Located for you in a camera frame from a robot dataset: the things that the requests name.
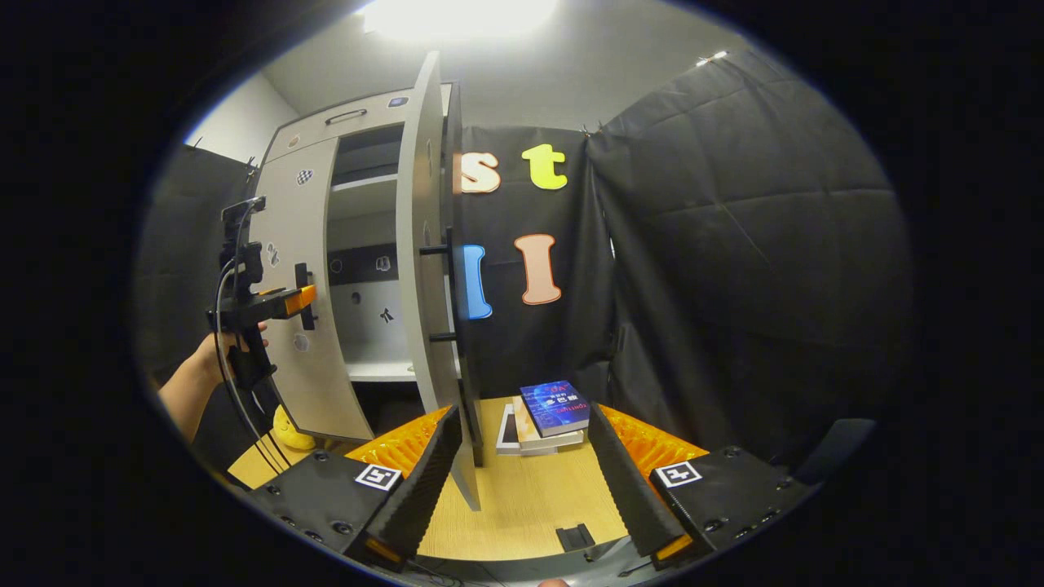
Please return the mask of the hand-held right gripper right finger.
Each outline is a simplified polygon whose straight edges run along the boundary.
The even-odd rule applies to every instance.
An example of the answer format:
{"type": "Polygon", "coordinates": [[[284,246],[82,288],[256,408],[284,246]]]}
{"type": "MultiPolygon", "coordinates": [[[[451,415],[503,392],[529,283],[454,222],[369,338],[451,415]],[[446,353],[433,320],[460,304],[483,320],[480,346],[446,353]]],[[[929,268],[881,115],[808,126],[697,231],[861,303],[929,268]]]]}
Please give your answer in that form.
{"type": "Polygon", "coordinates": [[[818,489],[744,448],[708,451],[601,404],[586,435],[631,543],[656,569],[734,549],[818,489]]]}

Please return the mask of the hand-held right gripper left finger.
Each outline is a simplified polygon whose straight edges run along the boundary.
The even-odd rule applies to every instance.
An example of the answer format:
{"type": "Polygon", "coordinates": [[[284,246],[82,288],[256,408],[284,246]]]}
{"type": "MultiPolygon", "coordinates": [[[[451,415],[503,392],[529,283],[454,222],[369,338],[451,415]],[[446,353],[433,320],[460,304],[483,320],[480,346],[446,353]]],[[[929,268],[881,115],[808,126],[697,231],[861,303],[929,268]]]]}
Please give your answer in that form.
{"type": "Polygon", "coordinates": [[[420,549],[460,445],[460,410],[444,406],[346,456],[313,451],[250,500],[325,549],[399,571],[420,549]]]}

